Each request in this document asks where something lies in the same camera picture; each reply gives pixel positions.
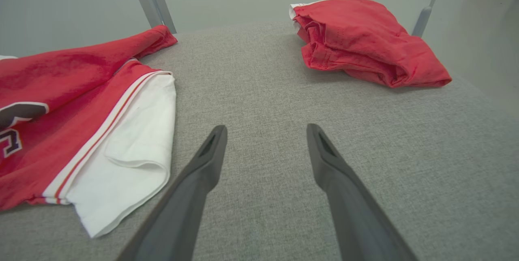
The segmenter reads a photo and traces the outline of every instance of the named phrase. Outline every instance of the gray fabric surface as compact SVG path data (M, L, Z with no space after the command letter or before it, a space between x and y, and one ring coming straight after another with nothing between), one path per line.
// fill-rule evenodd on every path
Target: gray fabric surface
M319 124L419 259L519 259L519 125L463 79L392 90L307 69L291 23L177 35L143 59L174 73L172 175L226 124L194 260L338 260L306 124ZM91 240L70 206L0 214L2 260L112 260L157 203Z

